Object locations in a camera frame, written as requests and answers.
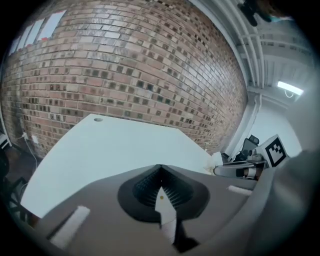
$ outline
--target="brick wall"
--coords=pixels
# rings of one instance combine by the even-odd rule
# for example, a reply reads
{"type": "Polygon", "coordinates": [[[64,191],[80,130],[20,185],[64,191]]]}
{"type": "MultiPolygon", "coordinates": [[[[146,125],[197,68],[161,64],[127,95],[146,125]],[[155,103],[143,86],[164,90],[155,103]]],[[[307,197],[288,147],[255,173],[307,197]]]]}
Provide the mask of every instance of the brick wall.
{"type": "Polygon", "coordinates": [[[61,10],[51,38],[6,60],[1,104],[14,144],[25,146],[14,139],[23,131],[36,135],[32,147],[44,157],[90,113],[179,128],[202,148],[209,143],[209,153],[229,142],[245,83],[228,43],[195,6],[54,1],[24,27],[61,10]]]}

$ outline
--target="fluorescent light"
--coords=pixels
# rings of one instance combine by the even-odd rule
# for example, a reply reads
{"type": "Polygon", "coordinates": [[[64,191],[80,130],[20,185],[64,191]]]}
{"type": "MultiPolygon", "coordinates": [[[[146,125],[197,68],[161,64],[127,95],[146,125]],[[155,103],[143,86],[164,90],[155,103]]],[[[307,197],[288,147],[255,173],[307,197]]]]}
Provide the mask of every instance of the fluorescent light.
{"type": "Polygon", "coordinates": [[[304,92],[303,90],[301,90],[301,89],[299,89],[297,87],[294,87],[294,86],[292,86],[290,84],[287,84],[287,83],[281,82],[281,81],[278,82],[278,87],[280,87],[282,89],[285,89],[287,91],[290,91],[290,92],[292,92],[294,94],[298,94],[298,95],[301,95],[304,92]]]}

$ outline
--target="white desk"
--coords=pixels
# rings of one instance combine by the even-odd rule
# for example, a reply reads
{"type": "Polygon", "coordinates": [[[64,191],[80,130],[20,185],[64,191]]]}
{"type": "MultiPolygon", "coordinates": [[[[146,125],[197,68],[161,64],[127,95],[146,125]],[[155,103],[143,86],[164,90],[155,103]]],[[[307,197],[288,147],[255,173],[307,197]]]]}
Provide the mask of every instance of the white desk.
{"type": "Polygon", "coordinates": [[[156,164],[209,174],[209,157],[179,129],[90,114],[46,155],[21,205],[42,218],[94,181],[156,164]]]}

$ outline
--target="ceiling pipe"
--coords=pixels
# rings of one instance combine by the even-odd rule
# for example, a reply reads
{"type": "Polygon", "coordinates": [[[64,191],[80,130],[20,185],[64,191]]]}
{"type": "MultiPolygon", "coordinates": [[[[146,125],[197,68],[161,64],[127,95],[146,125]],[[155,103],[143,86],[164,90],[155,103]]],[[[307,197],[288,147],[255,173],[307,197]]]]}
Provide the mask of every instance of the ceiling pipe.
{"type": "Polygon", "coordinates": [[[268,86],[269,67],[268,67],[268,61],[267,60],[264,60],[264,67],[265,67],[264,85],[268,86]]]}
{"type": "MultiPolygon", "coordinates": [[[[249,31],[247,29],[247,26],[246,24],[244,23],[242,17],[240,16],[238,10],[236,9],[236,7],[233,5],[233,3],[230,1],[230,0],[226,0],[225,3],[228,5],[228,7],[231,9],[233,15],[232,16],[235,16],[243,31],[244,31],[244,34],[249,34],[249,31]]],[[[248,43],[249,43],[249,47],[250,47],[250,50],[252,51],[252,56],[253,56],[253,62],[254,62],[254,66],[255,66],[255,72],[256,72],[256,80],[257,80],[257,85],[258,87],[260,87],[260,72],[259,72],[259,67],[258,67],[258,58],[257,58],[257,54],[256,54],[256,50],[254,48],[254,45],[253,45],[253,42],[251,40],[251,37],[248,37],[248,43]]]]}
{"type": "Polygon", "coordinates": [[[260,55],[261,87],[263,89],[263,88],[265,88],[265,58],[264,58],[264,53],[262,51],[262,45],[261,45],[260,36],[259,36],[258,30],[257,30],[256,27],[253,27],[253,32],[255,34],[254,37],[255,37],[256,44],[258,46],[259,55],[260,55]]]}
{"type": "Polygon", "coordinates": [[[294,34],[295,38],[299,38],[303,41],[306,41],[306,38],[302,34],[297,34],[296,32],[297,31],[294,31],[292,29],[290,29],[290,30],[276,30],[274,27],[272,29],[271,28],[259,29],[260,35],[281,35],[281,36],[292,37],[294,34]]]}
{"type": "MultiPolygon", "coordinates": [[[[258,34],[244,34],[242,35],[241,37],[242,38],[248,38],[248,37],[257,37],[257,36],[260,36],[258,34]]],[[[276,44],[283,44],[283,45],[286,45],[286,46],[294,46],[294,47],[297,47],[301,50],[305,50],[305,51],[308,51],[308,52],[311,52],[311,49],[310,48],[307,48],[303,45],[300,45],[300,44],[297,44],[297,43],[294,43],[294,42],[287,42],[287,41],[280,41],[280,40],[274,40],[274,39],[265,39],[265,38],[260,38],[260,41],[261,42],[266,42],[266,43],[276,43],[276,44]]]]}
{"type": "MultiPolygon", "coordinates": [[[[230,17],[230,16],[229,16],[229,12],[228,12],[227,9],[223,6],[223,4],[221,4],[220,0],[215,1],[215,4],[219,7],[219,9],[223,12],[223,14],[224,14],[226,17],[230,17]]],[[[249,56],[247,47],[245,46],[245,42],[244,42],[244,40],[241,38],[241,33],[239,32],[238,27],[237,27],[237,25],[234,23],[233,19],[228,18],[228,21],[231,23],[231,25],[232,25],[232,27],[234,28],[234,30],[235,30],[238,38],[240,39],[241,46],[243,47],[244,53],[245,53],[246,58],[247,58],[247,61],[248,61],[249,70],[250,70],[250,75],[251,75],[251,80],[252,80],[254,86],[256,86],[255,76],[254,76],[254,72],[253,72],[252,65],[251,65],[251,59],[250,59],[250,56],[249,56]]]]}
{"type": "Polygon", "coordinates": [[[275,86],[276,85],[276,83],[277,83],[277,77],[278,77],[278,75],[277,75],[277,69],[276,69],[276,64],[277,64],[277,62],[273,62],[273,72],[272,72],[272,84],[271,84],[271,86],[275,86]]]}

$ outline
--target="white cable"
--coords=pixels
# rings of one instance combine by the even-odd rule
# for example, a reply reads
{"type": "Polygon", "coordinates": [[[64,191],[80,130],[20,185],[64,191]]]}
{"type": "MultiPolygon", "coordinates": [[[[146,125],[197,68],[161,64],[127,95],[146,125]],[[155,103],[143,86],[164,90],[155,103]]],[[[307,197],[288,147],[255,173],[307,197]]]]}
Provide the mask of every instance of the white cable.
{"type": "Polygon", "coordinates": [[[36,159],[36,157],[35,157],[34,153],[32,153],[32,150],[31,150],[31,148],[30,148],[30,146],[29,146],[29,144],[28,144],[28,142],[27,142],[26,138],[24,138],[24,141],[25,141],[25,143],[26,143],[27,147],[29,148],[31,155],[33,156],[33,158],[34,158],[34,160],[35,160],[35,169],[34,169],[34,170],[36,170],[36,169],[38,168],[38,162],[37,162],[37,159],[36,159]]]}
{"type": "Polygon", "coordinates": [[[289,96],[287,95],[287,90],[284,90],[284,93],[285,93],[285,96],[287,96],[288,98],[292,98],[292,97],[294,96],[294,93],[292,93],[292,95],[289,97],[289,96]]]}
{"type": "Polygon", "coordinates": [[[23,138],[24,136],[22,135],[21,137],[19,137],[19,138],[13,138],[14,140],[19,140],[19,139],[21,139],[21,138],[23,138]]]}
{"type": "MultiPolygon", "coordinates": [[[[30,148],[30,146],[29,146],[26,138],[25,138],[25,137],[23,137],[23,138],[24,138],[24,141],[25,141],[28,149],[30,150],[31,155],[34,157],[34,160],[35,160],[35,169],[34,169],[34,171],[32,172],[32,174],[34,174],[34,172],[35,172],[36,169],[38,168],[38,161],[37,161],[37,158],[35,157],[34,153],[32,153],[32,150],[31,150],[31,148],[30,148]]],[[[21,198],[22,189],[24,188],[24,186],[28,185],[28,183],[29,183],[29,182],[27,182],[26,184],[24,184],[24,185],[20,188],[20,193],[19,193],[19,198],[18,198],[18,200],[20,200],[20,198],[21,198]]]]}

